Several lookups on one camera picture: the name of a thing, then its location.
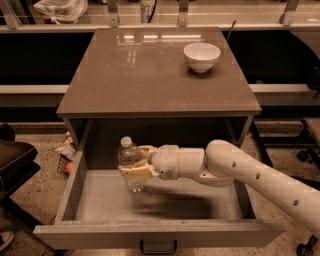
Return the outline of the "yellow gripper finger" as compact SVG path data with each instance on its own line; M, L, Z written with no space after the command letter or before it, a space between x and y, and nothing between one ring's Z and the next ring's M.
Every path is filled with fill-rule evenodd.
M152 145L141 145L139 146L139 150L141 151L143 158L151 159L153 153L156 151L156 147Z
M138 167L119 165L118 169L124 177L130 178L149 179L159 175L154 166L148 163Z

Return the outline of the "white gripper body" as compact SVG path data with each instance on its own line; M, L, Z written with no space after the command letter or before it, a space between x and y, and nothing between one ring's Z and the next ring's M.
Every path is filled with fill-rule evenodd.
M178 153L177 145L163 145L158 147L152 154L151 164L158 177L163 180L176 180L178 174Z

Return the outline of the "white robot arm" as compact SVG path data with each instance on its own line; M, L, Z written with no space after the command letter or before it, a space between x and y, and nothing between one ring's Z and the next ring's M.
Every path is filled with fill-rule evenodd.
M138 146L126 136L120 140L118 161L118 169L126 178L189 178L215 187L238 180L320 237L320 191L263 164L227 141L213 140L204 149L154 147Z

